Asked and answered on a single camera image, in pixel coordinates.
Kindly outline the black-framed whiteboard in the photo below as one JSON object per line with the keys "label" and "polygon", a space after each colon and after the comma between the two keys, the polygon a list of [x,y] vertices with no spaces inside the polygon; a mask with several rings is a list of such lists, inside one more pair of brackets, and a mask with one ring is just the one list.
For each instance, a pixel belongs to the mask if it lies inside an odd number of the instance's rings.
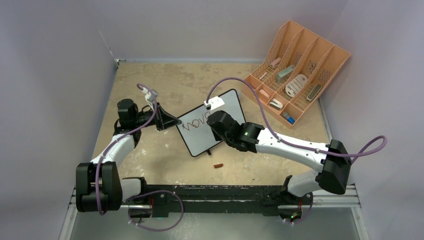
{"label": "black-framed whiteboard", "polygon": [[[223,92],[219,97],[224,101],[222,110],[230,114],[239,124],[246,122],[236,89]],[[181,123],[177,125],[177,129],[192,157],[197,157],[220,143],[215,140],[213,131],[207,125],[207,118],[211,113],[201,104],[178,117]]]}

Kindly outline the brown marker cap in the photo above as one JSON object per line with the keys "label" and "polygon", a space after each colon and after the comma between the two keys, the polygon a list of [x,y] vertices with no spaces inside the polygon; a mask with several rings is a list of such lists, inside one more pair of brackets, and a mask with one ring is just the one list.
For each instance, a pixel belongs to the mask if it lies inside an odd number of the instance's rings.
{"label": "brown marker cap", "polygon": [[215,168],[215,169],[218,169],[218,168],[222,168],[223,167],[223,163],[219,163],[219,164],[215,164],[213,167]]}

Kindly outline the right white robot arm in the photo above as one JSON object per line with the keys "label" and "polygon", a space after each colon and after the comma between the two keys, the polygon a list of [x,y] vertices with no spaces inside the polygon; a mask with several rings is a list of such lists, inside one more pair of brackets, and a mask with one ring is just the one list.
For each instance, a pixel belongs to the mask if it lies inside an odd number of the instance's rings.
{"label": "right white robot arm", "polygon": [[207,119],[216,139],[240,152],[271,154],[295,161],[311,170],[286,178],[280,196],[288,204],[317,190],[336,195],[346,192],[352,161],[345,157],[342,142],[310,142],[272,132],[253,122],[238,123],[230,114],[219,110]]}

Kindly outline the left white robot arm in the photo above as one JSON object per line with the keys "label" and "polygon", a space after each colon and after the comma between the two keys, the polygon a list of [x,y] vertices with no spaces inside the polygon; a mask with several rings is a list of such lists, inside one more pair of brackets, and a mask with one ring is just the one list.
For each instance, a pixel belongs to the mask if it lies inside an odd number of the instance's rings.
{"label": "left white robot arm", "polygon": [[75,200],[79,212],[117,211],[131,199],[138,205],[146,203],[149,191],[144,177],[121,179],[118,167],[141,140],[141,127],[155,126],[158,131],[180,125],[177,117],[160,104],[139,109],[129,99],[117,104],[118,120],[109,145],[90,162],[76,167]]}

